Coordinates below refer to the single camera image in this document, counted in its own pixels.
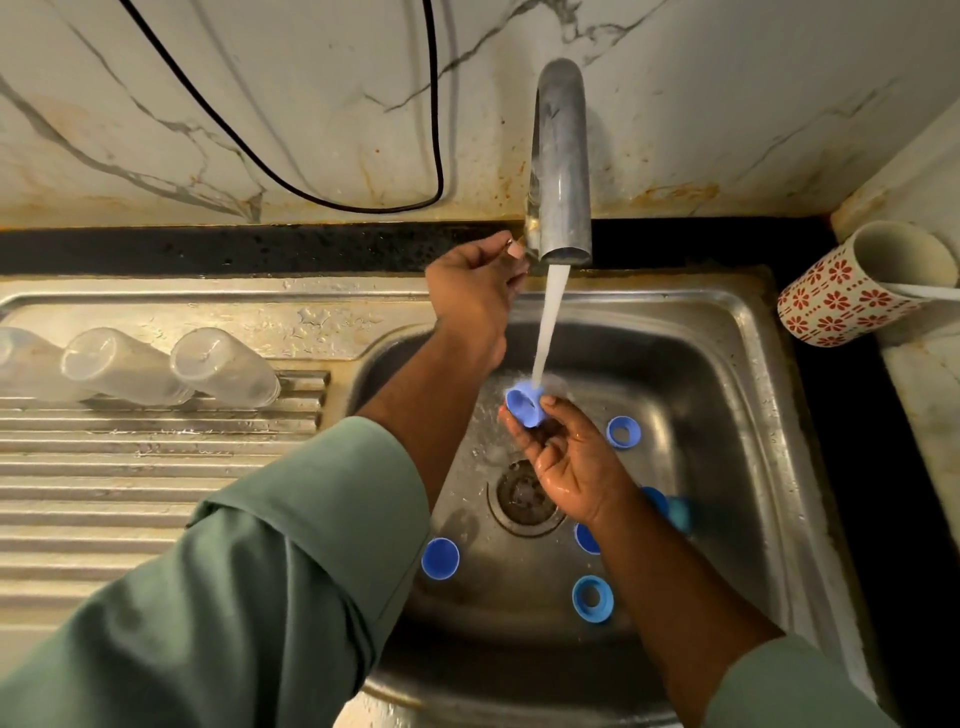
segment blue plastic cap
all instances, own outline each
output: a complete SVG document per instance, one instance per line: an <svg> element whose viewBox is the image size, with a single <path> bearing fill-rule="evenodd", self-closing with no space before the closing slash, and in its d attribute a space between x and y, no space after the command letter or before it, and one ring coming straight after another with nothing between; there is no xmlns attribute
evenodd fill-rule
<svg viewBox="0 0 960 728"><path fill-rule="evenodd" d="M693 530L690 525L690 506L683 498L674 496L668 497L667 503L670 506L667 518L673 523L674 528L689 536Z"/></svg>
<svg viewBox="0 0 960 728"><path fill-rule="evenodd" d="M434 539L423 550L420 565L431 579L443 581L453 576L460 566L460 549L449 539Z"/></svg>
<svg viewBox="0 0 960 728"><path fill-rule="evenodd" d="M599 601L593 606L587 604L589 591L595 591ZM610 584L599 576L582 576L573 585L573 608L586 621L599 624L607 621L613 613L613 590Z"/></svg>
<svg viewBox="0 0 960 728"><path fill-rule="evenodd" d="M650 499L650 502L657 506L657 510L660 511L661 516L666 519L670 518L670 503L667 501L666 496L663 493L656 488L651 488L648 485L643 486L640 488L640 490L643 491L643 494Z"/></svg>
<svg viewBox="0 0 960 728"><path fill-rule="evenodd" d="M573 538L577 540L580 548L587 553L591 553L594 556L600 555L600 545L597 544L596 539L593 538L593 534L590 533L590 529L582 523L577 523L576 527L573 529Z"/></svg>
<svg viewBox="0 0 960 728"><path fill-rule="evenodd" d="M624 429L627 431L626 440L617 440L615 437L613 437L613 431L618 429ZM639 441L640 425L636 423L634 418L620 415L619 417L614 417L607 423L607 442L613 445L615 448L632 448Z"/></svg>
<svg viewBox="0 0 960 728"><path fill-rule="evenodd" d="M542 396L543 387L535 387L529 379L524 379L507 390L507 409L524 427L536 427L546 419L546 412L540 406Z"/></svg>

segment water stream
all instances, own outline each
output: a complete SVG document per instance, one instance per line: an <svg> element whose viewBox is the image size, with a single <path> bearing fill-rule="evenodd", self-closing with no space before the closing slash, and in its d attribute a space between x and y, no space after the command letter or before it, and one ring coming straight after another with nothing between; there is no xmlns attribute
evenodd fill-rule
<svg viewBox="0 0 960 728"><path fill-rule="evenodd" d="M550 353L550 341L553 339L553 327L557 324L560 301L564 297L566 279L570 276L570 266L551 265L546 272L546 296L543 298L543 316L540 318L540 335L537 337L537 356L534 358L534 373L531 377L535 387L543 379L543 367Z"/></svg>

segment mug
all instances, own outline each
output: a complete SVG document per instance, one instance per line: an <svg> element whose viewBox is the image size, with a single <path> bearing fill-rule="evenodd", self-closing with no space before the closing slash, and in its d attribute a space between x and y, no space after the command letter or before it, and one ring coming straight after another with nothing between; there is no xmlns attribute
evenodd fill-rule
<svg viewBox="0 0 960 728"><path fill-rule="evenodd" d="M838 347L921 308L884 283L952 288L957 263L946 245L908 223L876 221L783 289L777 313L790 333L815 347Z"/></svg>

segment marble wall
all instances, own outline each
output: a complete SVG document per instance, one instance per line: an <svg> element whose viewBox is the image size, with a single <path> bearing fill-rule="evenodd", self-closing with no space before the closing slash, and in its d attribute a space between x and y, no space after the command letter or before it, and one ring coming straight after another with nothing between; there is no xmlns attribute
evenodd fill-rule
<svg viewBox="0 0 960 728"><path fill-rule="evenodd" d="M871 220L920 225L943 240L960 260L960 102L831 218L841 238ZM960 546L960 303L931 303L882 329L877 337L953 539Z"/></svg>
<svg viewBox="0 0 960 728"><path fill-rule="evenodd" d="M584 71L594 214L822 213L960 96L954 0L433 0L444 200L523 212L537 76ZM358 206L428 197L420 0L137 0L277 172ZM0 225L356 219L284 192L116 0L0 0Z"/></svg>

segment wet hand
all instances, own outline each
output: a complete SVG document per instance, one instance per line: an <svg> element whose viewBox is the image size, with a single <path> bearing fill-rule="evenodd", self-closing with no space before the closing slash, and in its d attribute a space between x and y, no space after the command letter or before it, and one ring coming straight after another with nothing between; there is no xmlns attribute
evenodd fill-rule
<svg viewBox="0 0 960 728"><path fill-rule="evenodd" d="M508 231L459 245L426 268L438 329L461 339L488 372L507 351L510 305L529 268Z"/></svg>
<svg viewBox="0 0 960 728"><path fill-rule="evenodd" d="M543 490L570 518L593 526L637 487L589 417L568 400L545 396L540 406L554 422L525 429L500 405L497 418L516 441Z"/></svg>

